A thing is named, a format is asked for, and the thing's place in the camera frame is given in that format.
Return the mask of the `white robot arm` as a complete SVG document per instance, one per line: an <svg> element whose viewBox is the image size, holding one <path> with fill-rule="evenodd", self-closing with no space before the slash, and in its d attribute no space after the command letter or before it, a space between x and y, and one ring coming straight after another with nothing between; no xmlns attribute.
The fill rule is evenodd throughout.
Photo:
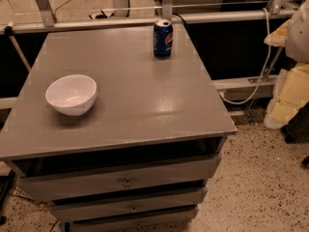
<svg viewBox="0 0 309 232"><path fill-rule="evenodd" d="M283 46L296 64L290 71L281 70L273 88L264 123L269 129L287 125L309 102L309 0L292 18L264 39L271 46Z"/></svg>

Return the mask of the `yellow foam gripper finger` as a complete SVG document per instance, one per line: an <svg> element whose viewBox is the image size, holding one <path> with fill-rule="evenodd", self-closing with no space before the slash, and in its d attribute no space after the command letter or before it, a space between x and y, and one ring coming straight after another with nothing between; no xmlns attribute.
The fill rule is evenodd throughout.
<svg viewBox="0 0 309 232"><path fill-rule="evenodd" d="M281 70L273 88L264 123L269 129L286 126L309 102L309 65L297 63L290 71Z"/></svg>
<svg viewBox="0 0 309 232"><path fill-rule="evenodd" d="M283 24L281 24L276 30L266 36L264 43L270 46L284 46L287 36L288 26L290 24L288 19Z"/></svg>

